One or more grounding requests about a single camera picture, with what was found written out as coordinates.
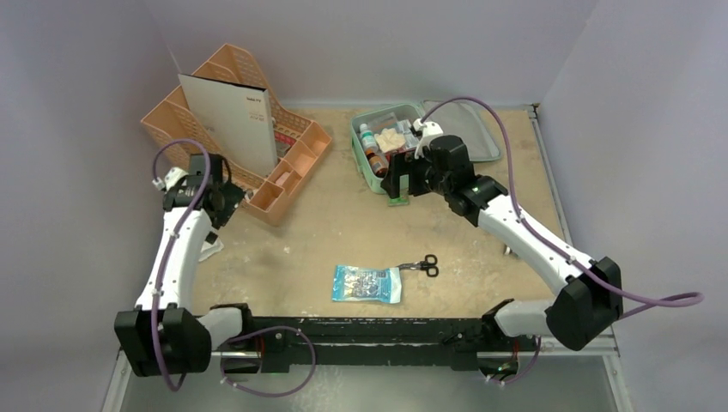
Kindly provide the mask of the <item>brown medicine bottle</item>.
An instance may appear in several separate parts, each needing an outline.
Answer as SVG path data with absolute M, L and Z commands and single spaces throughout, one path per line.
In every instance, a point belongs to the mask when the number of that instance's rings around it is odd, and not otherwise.
M 382 179 L 388 172 L 388 162 L 385 157 L 373 151 L 366 152 L 367 162 L 373 174 Z

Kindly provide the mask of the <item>white gauze bag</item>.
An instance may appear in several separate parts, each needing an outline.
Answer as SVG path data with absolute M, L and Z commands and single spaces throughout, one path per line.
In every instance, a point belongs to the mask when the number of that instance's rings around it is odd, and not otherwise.
M 391 152 L 397 152 L 402 149 L 406 144 L 406 138 L 404 134 L 399 133 L 396 129 L 385 128 L 380 133 L 374 135 L 376 143 L 379 149 L 384 153 L 388 154 Z

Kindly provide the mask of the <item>clear bag of pads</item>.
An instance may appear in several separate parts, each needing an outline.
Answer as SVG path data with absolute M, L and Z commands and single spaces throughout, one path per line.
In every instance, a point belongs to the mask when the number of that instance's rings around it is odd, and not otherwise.
M 413 133 L 411 122 L 408 119 L 399 120 L 395 129 L 404 136 L 406 145 L 416 146 L 418 144 L 419 138 Z

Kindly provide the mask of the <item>small white bottle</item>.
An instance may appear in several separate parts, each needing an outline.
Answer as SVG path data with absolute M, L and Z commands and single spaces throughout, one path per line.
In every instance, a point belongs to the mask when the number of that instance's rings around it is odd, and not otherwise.
M 360 143 L 362 151 L 365 155 L 374 154 L 377 155 L 379 153 L 379 145 L 376 141 L 376 138 L 373 134 L 373 132 L 368 127 L 368 124 L 360 124 L 359 126 L 360 131 Z

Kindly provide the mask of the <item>blue gauze packet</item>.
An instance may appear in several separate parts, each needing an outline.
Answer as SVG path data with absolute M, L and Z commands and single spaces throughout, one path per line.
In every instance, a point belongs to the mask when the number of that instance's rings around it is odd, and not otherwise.
M 335 269 L 331 299 L 335 302 L 376 301 L 384 304 L 401 302 L 400 270 L 383 270 L 338 265 Z

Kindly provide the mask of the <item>red first aid pouch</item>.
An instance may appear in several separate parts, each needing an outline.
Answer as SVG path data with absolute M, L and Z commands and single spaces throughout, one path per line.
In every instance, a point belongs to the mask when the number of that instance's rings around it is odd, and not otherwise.
M 402 147 L 397 150 L 392 150 L 387 154 L 387 160 L 393 161 L 398 155 L 410 155 L 416 151 L 416 147 Z

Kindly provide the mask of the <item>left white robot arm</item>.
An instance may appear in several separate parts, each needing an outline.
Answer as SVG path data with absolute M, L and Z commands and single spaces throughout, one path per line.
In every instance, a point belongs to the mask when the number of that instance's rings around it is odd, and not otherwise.
M 201 373 L 223 343 L 244 351 L 256 339 L 245 304 L 212 306 L 202 317 L 189 310 L 199 262 L 221 247 L 216 231 L 245 193 L 220 154 L 194 154 L 187 169 L 174 167 L 155 183 L 163 192 L 159 250 L 142 294 L 117 313 L 114 331 L 139 377 Z

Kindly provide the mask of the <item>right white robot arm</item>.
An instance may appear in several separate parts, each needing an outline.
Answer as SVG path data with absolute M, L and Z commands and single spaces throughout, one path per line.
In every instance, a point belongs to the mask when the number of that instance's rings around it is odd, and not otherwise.
M 504 300 L 488 311 L 483 341 L 502 349 L 516 336 L 552 336 L 581 350 L 623 313 L 622 298 L 609 290 L 621 284 L 621 270 L 610 258 L 597 261 L 580 252 L 514 204 L 495 179 L 476 173 L 457 136 L 436 137 L 421 157 L 414 151 L 392 156 L 381 186 L 389 197 L 400 193 L 400 179 L 416 197 L 437 193 L 450 210 L 494 235 L 526 262 L 549 287 L 551 300 Z

